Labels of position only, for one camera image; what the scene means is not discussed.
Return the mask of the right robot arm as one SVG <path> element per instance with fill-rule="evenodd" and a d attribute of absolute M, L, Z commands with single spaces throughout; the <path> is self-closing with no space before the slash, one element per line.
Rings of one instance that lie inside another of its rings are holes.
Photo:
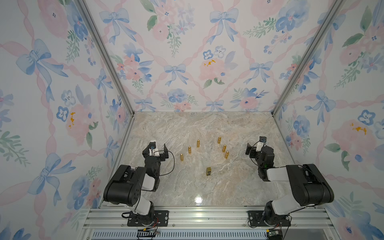
<path fill-rule="evenodd" d="M 247 144 L 245 154 L 258 167 L 259 178 L 264 182 L 287 182 L 291 192 L 266 203 L 262 212 L 249 211 L 249 224 L 259 226 L 290 226 L 291 213 L 307 207 L 328 204 L 335 195 L 319 169 L 314 164 L 274 166 L 274 149 L 265 142 Z"/>

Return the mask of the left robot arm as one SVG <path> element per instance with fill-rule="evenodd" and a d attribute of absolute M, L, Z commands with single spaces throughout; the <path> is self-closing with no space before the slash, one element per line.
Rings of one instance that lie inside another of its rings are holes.
<path fill-rule="evenodd" d="M 142 191 L 155 192 L 160 184 L 161 163 L 169 158 L 166 146 L 158 149 L 157 142 L 150 142 L 142 152 L 145 166 L 133 168 L 120 165 L 109 180 L 103 200 L 113 205 L 122 205 L 129 209 L 122 217 L 128 219 L 129 226 L 157 225 L 153 202 L 141 196 Z"/>

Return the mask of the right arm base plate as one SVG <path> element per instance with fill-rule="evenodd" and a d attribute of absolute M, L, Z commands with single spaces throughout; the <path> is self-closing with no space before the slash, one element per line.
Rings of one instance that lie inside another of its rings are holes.
<path fill-rule="evenodd" d="M 248 223 L 251 228 L 256 227 L 289 227 L 289 216 L 279 216 L 274 213 L 266 214 L 264 211 L 247 211 Z"/>

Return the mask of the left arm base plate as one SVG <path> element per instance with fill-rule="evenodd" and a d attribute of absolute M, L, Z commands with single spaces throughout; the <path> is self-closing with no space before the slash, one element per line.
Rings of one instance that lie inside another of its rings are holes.
<path fill-rule="evenodd" d="M 129 212 L 128 227 L 167 227 L 169 222 L 169 211 L 150 211 L 148 215 L 142 216 Z"/>

